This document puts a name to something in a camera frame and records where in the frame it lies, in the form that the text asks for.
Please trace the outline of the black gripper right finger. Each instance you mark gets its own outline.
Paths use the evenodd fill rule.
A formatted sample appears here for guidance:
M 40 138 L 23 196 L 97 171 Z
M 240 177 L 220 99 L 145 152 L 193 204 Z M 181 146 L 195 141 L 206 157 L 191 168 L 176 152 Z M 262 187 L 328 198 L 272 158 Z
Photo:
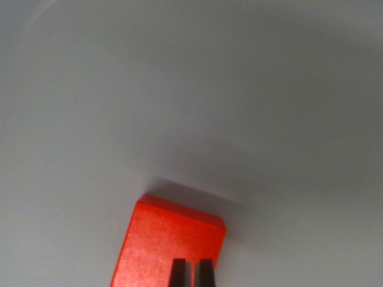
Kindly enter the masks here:
M 212 259 L 201 259 L 195 264 L 194 287 L 216 287 Z

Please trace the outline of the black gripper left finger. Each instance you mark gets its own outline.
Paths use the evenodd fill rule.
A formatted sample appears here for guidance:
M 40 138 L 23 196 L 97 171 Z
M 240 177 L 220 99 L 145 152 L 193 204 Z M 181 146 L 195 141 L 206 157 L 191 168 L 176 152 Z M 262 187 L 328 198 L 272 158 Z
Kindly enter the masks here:
M 169 276 L 169 287 L 191 287 L 192 267 L 184 258 L 176 258 L 172 262 Z

